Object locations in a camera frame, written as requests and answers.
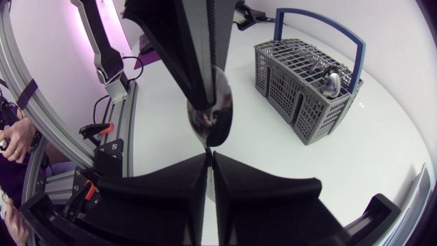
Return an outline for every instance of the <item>blue basket handle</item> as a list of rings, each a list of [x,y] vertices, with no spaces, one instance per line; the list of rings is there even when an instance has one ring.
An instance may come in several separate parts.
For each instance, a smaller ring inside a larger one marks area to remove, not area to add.
[[[356,86],[358,85],[358,81],[361,75],[361,69],[363,68],[364,61],[364,52],[366,49],[366,43],[362,41],[355,33],[350,31],[348,28],[338,23],[337,21],[322,16],[320,14],[316,14],[314,12],[299,10],[293,8],[279,8],[276,10],[276,23],[274,24],[274,40],[281,40],[282,38],[282,26],[284,22],[284,14],[285,13],[294,13],[294,14],[302,14],[305,16],[313,17],[318,19],[319,21],[323,21],[324,23],[334,27],[339,30],[342,34],[346,35],[356,44],[356,56],[355,56],[355,64],[354,71],[352,72],[352,79],[350,80],[348,91],[349,93],[354,93]]]

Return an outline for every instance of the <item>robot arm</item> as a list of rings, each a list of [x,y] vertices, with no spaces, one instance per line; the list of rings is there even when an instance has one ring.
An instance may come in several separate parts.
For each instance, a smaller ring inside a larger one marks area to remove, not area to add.
[[[83,26],[95,53],[94,64],[102,84],[114,81],[123,71],[123,59],[109,44],[96,0],[71,0],[79,9]]]

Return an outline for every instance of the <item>hand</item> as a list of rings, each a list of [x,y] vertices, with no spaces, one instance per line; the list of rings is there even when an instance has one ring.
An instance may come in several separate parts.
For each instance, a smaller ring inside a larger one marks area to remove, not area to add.
[[[17,107],[17,108],[16,108],[16,116],[17,116],[18,119],[20,119],[20,120],[22,120],[22,119],[24,119],[24,118],[27,117],[26,114],[25,114],[25,112],[24,112],[23,110],[21,110],[20,107]]]
[[[30,122],[29,118],[19,120],[11,127],[0,131],[0,140],[6,138],[10,139],[9,146],[3,153],[3,156],[7,158],[8,161],[23,163],[35,134],[36,128]]]
[[[27,225],[20,211],[14,208],[12,199],[8,198],[6,202],[8,203],[5,216],[6,228],[18,246],[25,246],[29,238],[29,229],[27,229]]]
[[[208,119],[208,117],[206,116],[206,114],[203,114],[203,123],[205,123],[208,126],[211,126],[212,123],[211,121]]]

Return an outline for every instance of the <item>white table surface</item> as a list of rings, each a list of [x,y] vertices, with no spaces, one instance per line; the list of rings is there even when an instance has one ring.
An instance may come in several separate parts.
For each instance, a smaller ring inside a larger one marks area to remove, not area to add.
[[[258,23],[246,31],[233,27],[225,73],[234,118],[226,142],[214,150],[276,176],[320,179],[320,199],[343,226],[360,217],[377,193],[400,206],[422,164],[434,173],[427,148],[405,111],[362,71],[364,84],[343,122],[305,146],[255,89],[253,46],[271,40],[273,32],[274,23]],[[284,27],[283,38],[314,44],[353,68],[342,54],[299,31]],[[138,53],[138,43],[132,52]],[[128,77],[138,71],[127,72]],[[204,152],[188,123],[186,99],[164,64],[146,66],[137,83],[134,174],[148,174]],[[202,245],[218,241],[215,203],[207,198]]]

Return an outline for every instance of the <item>gray plastic basket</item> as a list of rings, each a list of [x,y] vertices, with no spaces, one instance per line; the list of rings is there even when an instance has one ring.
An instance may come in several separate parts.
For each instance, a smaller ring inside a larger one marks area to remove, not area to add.
[[[358,40],[354,72],[313,45],[298,39],[281,40],[284,12],[320,19],[346,32],[348,37],[353,37],[353,41]],[[275,40],[258,44],[254,48],[257,73],[255,87],[263,96],[268,97],[269,103],[292,125],[304,144],[311,144],[335,129],[363,84],[359,74],[364,58],[364,42],[335,21],[312,12],[278,9]],[[319,61],[318,67],[309,74],[316,61]],[[341,77],[341,89],[336,98],[322,94],[321,75],[325,67],[331,65],[339,68]]]

